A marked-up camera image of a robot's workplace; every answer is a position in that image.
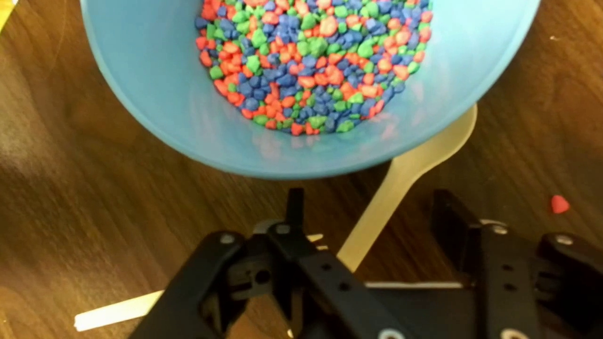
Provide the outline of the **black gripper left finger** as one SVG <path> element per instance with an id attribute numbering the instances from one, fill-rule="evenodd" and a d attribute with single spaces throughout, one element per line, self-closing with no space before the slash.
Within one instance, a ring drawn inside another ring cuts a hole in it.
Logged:
<path id="1" fill-rule="evenodd" d="M 229 329 L 257 295 L 270 295 L 293 319 L 293 255 L 285 238 L 295 229 L 244 236 L 210 233 L 172 276 L 129 339 L 227 339 Z"/>

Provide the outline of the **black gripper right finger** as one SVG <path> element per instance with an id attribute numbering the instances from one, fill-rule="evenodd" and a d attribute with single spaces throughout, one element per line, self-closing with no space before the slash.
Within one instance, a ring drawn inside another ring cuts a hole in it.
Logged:
<path id="1" fill-rule="evenodd" d="M 478 339 L 603 339 L 603 250 L 566 231 L 534 250 L 500 221 L 476 229 Z"/>

